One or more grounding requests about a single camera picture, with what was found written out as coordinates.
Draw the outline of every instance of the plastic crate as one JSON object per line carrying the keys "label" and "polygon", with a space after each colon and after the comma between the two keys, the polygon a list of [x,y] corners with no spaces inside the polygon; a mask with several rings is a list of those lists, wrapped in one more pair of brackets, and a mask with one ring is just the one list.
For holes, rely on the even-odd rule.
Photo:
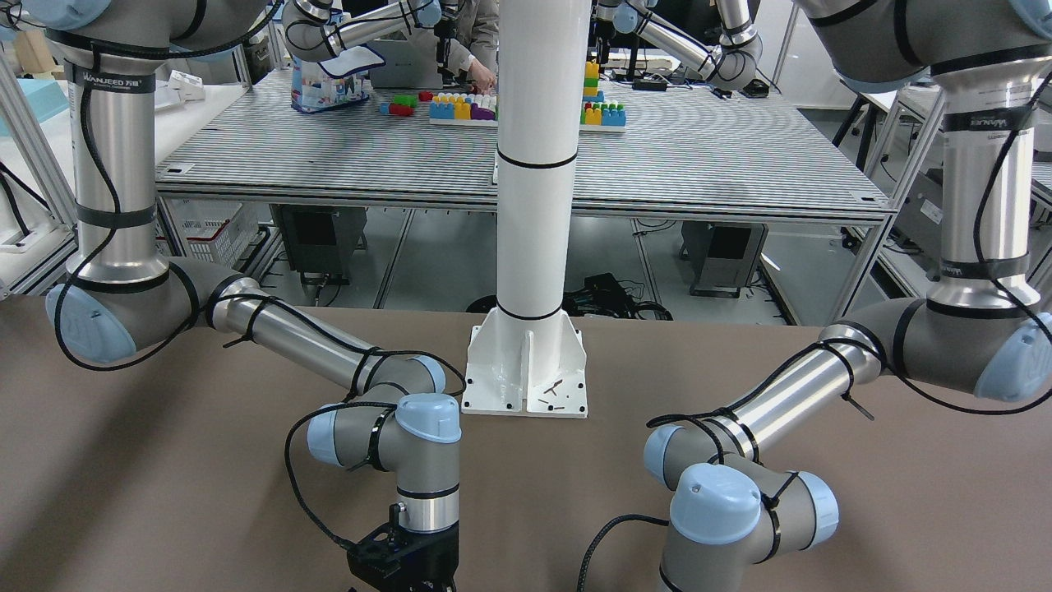
{"label": "plastic crate", "polygon": [[[173,200],[176,224],[189,245],[187,256],[221,265],[234,264],[259,229],[251,207],[236,201]],[[168,243],[158,224],[158,249],[169,254]]]}

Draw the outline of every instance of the white column base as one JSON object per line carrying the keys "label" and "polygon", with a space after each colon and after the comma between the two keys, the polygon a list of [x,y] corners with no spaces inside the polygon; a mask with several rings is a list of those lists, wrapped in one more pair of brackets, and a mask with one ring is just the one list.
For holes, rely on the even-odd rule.
{"label": "white column base", "polygon": [[[542,356],[535,351],[535,332],[546,329],[558,333],[560,349],[555,368],[551,370],[542,370],[546,365],[537,364]],[[499,331],[520,334],[521,347],[502,348]],[[588,417],[586,359],[581,332],[573,329],[565,311],[540,322],[521,322],[493,309],[481,327],[471,330],[465,375],[468,385],[461,411],[480,415]]]}

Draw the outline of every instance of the floor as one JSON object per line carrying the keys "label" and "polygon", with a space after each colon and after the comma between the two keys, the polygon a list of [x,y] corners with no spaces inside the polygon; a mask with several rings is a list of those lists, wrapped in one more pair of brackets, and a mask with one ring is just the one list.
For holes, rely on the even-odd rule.
{"label": "floor", "polygon": [[[843,121],[844,111],[805,111],[827,137]],[[906,146],[905,126],[898,144]],[[854,158],[858,138],[849,135],[842,149]],[[901,170],[905,149],[894,150],[886,164]],[[874,181],[890,191],[893,181],[878,170]],[[566,289],[582,287],[588,275],[611,272],[642,301],[655,301],[675,321],[786,325],[825,325],[854,256],[842,246],[838,226],[771,224],[763,249],[766,274],[737,299],[697,298],[689,293],[691,269],[680,258],[680,224],[664,220],[573,218],[566,270]],[[464,311],[497,290],[497,220],[491,213],[446,210],[371,208],[365,229],[367,247],[352,254],[355,277],[349,285],[320,290],[301,285],[279,252],[264,285],[281,298],[308,306],[386,308],[396,310]],[[392,258],[396,250],[398,257]],[[777,285],[785,306],[771,295]],[[885,299],[868,281],[859,305]]]}

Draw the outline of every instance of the brown tabletop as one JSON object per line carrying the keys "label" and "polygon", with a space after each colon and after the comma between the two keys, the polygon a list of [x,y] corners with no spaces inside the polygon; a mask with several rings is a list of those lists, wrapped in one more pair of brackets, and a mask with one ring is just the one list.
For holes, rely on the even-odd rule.
{"label": "brown tabletop", "polygon": [[[389,348],[463,367],[477,318],[316,310]],[[464,416],[458,585],[572,590],[611,517],[667,517],[644,470],[644,423],[736,397],[813,329],[579,320],[591,417]],[[310,591],[355,585],[343,552],[300,511],[282,462],[291,424],[343,393],[254,345],[206,330],[132,370],[62,360],[43,301],[0,303],[0,590]],[[971,404],[962,395],[936,391]],[[867,422],[836,402],[765,452],[836,492],[841,528],[806,553],[750,568],[743,591],[1052,590],[1052,405],[964,416],[894,380],[859,387]],[[304,494],[338,533],[386,518],[390,474],[321,465],[297,440]],[[663,529],[615,529],[589,591],[652,590]]]}

